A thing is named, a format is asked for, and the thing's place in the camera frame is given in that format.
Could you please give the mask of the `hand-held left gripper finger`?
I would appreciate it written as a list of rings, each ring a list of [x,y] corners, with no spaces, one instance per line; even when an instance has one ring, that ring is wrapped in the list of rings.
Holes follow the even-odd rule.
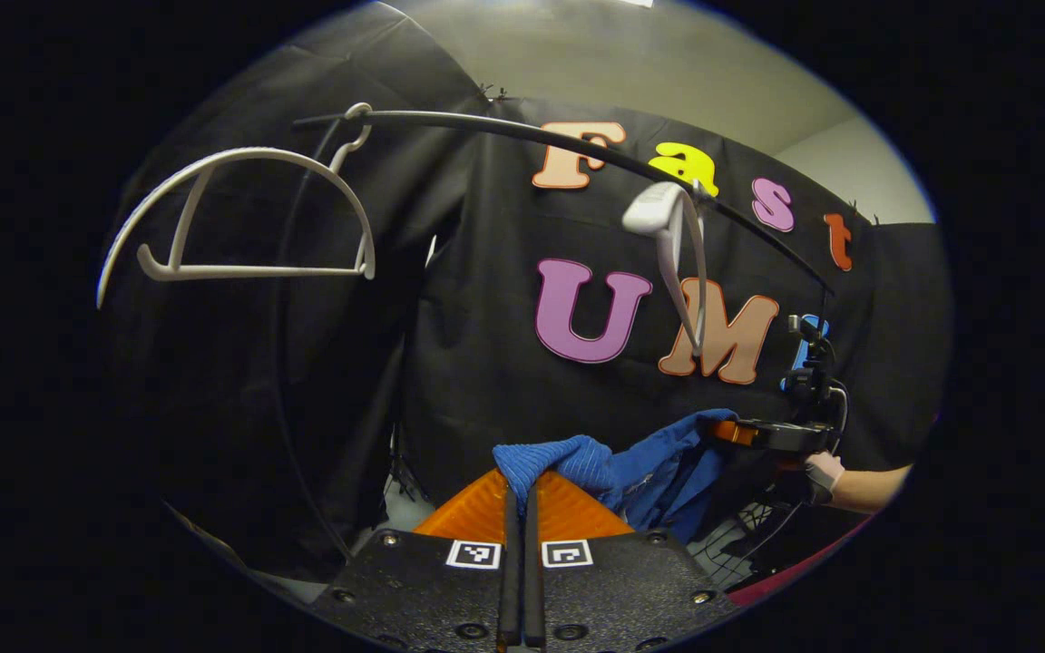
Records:
[[[737,604],[669,531],[638,531],[555,472],[528,492],[522,642],[541,652],[649,652]]]
[[[517,500],[492,470],[414,529],[376,531],[312,612],[394,652],[505,652],[522,639]]]

